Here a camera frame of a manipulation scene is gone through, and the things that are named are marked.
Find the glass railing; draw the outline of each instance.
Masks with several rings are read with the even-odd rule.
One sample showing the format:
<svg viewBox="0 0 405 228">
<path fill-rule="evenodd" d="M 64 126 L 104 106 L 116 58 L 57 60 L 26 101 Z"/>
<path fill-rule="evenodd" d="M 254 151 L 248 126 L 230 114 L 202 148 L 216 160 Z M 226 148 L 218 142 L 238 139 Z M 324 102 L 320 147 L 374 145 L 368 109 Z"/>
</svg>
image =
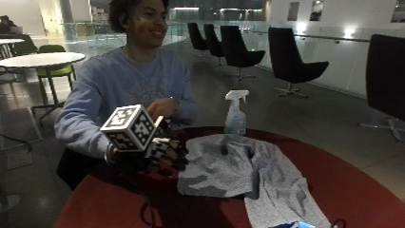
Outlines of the glass railing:
<svg viewBox="0 0 405 228">
<path fill-rule="evenodd" d="M 258 67 L 272 70 L 268 55 L 268 27 L 282 27 L 258 21 L 193 21 L 204 36 L 204 24 L 213 24 L 220 39 L 220 26 L 240 26 L 248 49 L 265 50 L 265 58 Z M 312 84 L 325 86 L 352 95 L 366 96 L 366 59 L 368 40 L 374 33 L 405 37 L 403 29 L 336 28 L 336 27 L 292 27 L 296 34 L 301 58 L 305 63 L 328 61 L 321 77 Z M 125 43 L 125 34 L 112 32 L 106 24 L 69 23 L 64 24 L 65 38 L 73 42 L 86 42 L 89 48 L 120 47 Z M 189 39 L 186 22 L 169 21 L 165 44 Z"/>
<path fill-rule="evenodd" d="M 126 43 L 125 33 L 114 32 L 108 21 L 62 23 L 61 25 L 65 41 L 70 44 L 86 43 L 89 48 L 117 48 Z M 168 23 L 164 45 L 185 40 L 184 28 L 184 23 Z"/>
<path fill-rule="evenodd" d="M 204 35 L 204 24 L 213 24 L 220 38 L 218 27 L 240 26 L 241 35 L 248 49 L 265 50 L 265 58 L 258 67 L 272 70 L 268 55 L 268 27 L 282 27 L 266 22 L 242 21 L 194 21 Z M 405 29 L 382 28 L 336 28 L 336 27 L 292 27 L 296 43 L 305 63 L 328 61 L 321 77 L 312 84 L 328 87 L 340 92 L 365 98 L 366 96 L 366 60 L 368 41 L 372 34 L 386 34 L 405 37 Z"/>
</svg>

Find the floor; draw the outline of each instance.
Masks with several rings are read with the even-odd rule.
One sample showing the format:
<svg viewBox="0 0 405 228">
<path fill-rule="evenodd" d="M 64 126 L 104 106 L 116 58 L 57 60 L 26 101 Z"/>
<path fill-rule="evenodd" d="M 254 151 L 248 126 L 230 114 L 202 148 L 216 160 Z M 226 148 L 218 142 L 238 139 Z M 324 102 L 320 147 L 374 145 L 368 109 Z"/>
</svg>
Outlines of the floor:
<svg viewBox="0 0 405 228">
<path fill-rule="evenodd" d="M 60 37 L 37 38 L 34 43 L 37 46 L 62 44 L 68 51 L 85 53 L 88 57 L 112 49 L 106 45 L 89 48 L 86 42 L 66 43 Z M 248 89 L 246 104 L 240 103 L 240 108 L 246 115 L 249 128 L 289 136 L 322 148 L 366 172 L 405 200 L 405 146 L 394 143 L 390 132 L 357 125 L 381 124 L 385 121 L 385 115 L 368 107 L 365 99 L 312 84 L 298 85 L 309 99 L 293 96 L 276 98 L 277 91 L 272 87 L 286 87 L 286 83 L 276 79 L 269 71 L 250 67 L 242 73 L 253 74 L 257 78 L 240 82 L 233 77 L 222 76 L 236 73 L 236 68 L 214 66 L 214 57 L 193 57 L 198 52 L 192 49 L 188 40 L 164 48 L 180 53 L 189 64 L 198 104 L 196 126 L 224 125 L 229 107 L 224 96 L 230 89 Z M 1 111 L 41 104 L 33 70 L 26 71 L 26 81 L 22 83 L 10 83 L 10 74 L 0 76 L 0 79 Z M 62 100 L 69 92 L 66 79 L 57 80 L 56 87 Z M 40 128 L 42 141 L 33 143 L 30 165 L 8 170 L 6 155 L 21 148 L 0 151 L 0 186 L 6 195 L 20 196 L 16 207 L 0 213 L 1 228 L 50 227 L 70 194 L 54 173 L 64 150 L 53 132 L 57 114 L 58 111 L 44 119 Z"/>
</svg>

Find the black cable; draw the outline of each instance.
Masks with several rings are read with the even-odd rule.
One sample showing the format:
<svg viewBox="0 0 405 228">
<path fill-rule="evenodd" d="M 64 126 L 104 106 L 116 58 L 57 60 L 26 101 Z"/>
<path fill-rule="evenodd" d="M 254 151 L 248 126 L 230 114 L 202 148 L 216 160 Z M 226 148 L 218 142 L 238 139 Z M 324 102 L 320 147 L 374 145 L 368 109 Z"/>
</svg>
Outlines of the black cable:
<svg viewBox="0 0 405 228">
<path fill-rule="evenodd" d="M 146 197 L 146 195 L 144 194 L 144 192 L 140 190 L 137 184 L 132 181 L 130 177 L 128 177 L 128 175 L 125 175 L 125 172 L 122 172 L 122 170 L 120 170 L 118 168 L 116 168 L 116 164 L 114 162 L 112 161 L 112 158 L 110 158 L 110 151 L 106 152 L 105 154 L 105 162 L 106 162 L 106 165 L 112 168 L 113 172 L 117 174 L 118 177 L 121 177 L 122 179 L 125 179 L 129 184 L 130 184 L 130 187 L 133 188 L 134 192 L 138 193 L 144 199 L 144 201 L 146 202 L 146 208 L 149 208 L 149 212 L 150 212 L 150 219 L 152 221 L 148 222 L 142 216 L 142 208 L 140 209 L 140 219 L 142 220 L 142 222 L 145 224 L 149 224 L 149 227 L 150 228 L 156 228 L 156 217 L 154 217 L 154 213 L 153 213 L 153 210 L 152 210 L 152 204 L 150 204 L 150 200 L 149 198 Z"/>
<path fill-rule="evenodd" d="M 338 218 L 333 221 L 330 228 L 336 228 L 336 226 L 341 224 L 341 227 L 338 226 L 337 228 L 345 228 L 345 220 Z"/>
<path fill-rule="evenodd" d="M 25 143 L 28 145 L 28 151 L 32 151 L 33 147 L 30 146 L 30 144 L 28 143 L 28 141 L 24 141 L 24 140 L 20 140 L 17 138 L 13 138 L 10 136 L 6 136 L 4 134 L 0 133 L 0 136 L 2 136 L 2 138 L 8 139 L 8 140 L 12 140 L 12 141 L 17 141 L 17 142 L 21 142 L 21 143 Z"/>
</svg>

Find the clear plastic spray bottle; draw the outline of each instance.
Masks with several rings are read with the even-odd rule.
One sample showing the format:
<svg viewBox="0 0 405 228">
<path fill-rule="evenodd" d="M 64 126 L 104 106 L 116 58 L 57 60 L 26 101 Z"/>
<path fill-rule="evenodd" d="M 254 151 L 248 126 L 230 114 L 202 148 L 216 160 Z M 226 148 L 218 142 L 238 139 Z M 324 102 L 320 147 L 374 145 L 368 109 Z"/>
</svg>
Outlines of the clear plastic spray bottle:
<svg viewBox="0 0 405 228">
<path fill-rule="evenodd" d="M 245 115 L 240 110 L 240 98 L 242 98 L 245 102 L 245 96 L 248 94 L 248 90 L 230 90 L 225 96 L 225 100 L 230 100 L 224 129 L 225 134 L 236 134 L 240 136 L 245 134 Z"/>
</svg>

